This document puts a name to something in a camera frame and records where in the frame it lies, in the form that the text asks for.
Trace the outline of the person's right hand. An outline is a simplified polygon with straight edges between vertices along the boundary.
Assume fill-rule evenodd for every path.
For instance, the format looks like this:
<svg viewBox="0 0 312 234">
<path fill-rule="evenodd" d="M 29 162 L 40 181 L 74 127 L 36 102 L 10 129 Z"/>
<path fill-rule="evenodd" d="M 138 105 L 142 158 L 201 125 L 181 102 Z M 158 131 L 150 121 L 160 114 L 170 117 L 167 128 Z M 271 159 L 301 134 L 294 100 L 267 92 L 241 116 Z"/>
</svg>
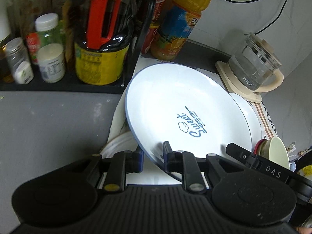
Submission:
<svg viewBox="0 0 312 234">
<path fill-rule="evenodd" d="M 295 230 L 296 230 L 299 234 L 312 234 L 312 228 L 295 227 Z"/>
</svg>

